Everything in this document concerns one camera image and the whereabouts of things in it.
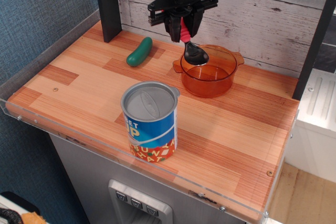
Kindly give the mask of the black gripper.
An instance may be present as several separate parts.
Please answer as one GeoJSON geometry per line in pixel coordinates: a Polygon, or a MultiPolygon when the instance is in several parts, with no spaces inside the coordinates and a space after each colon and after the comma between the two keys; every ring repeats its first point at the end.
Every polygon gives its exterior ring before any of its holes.
{"type": "Polygon", "coordinates": [[[218,0],[154,0],[148,5],[149,24],[154,26],[165,22],[165,30],[171,41],[180,42],[181,19],[191,37],[194,37],[206,10],[217,7],[218,0]]]}

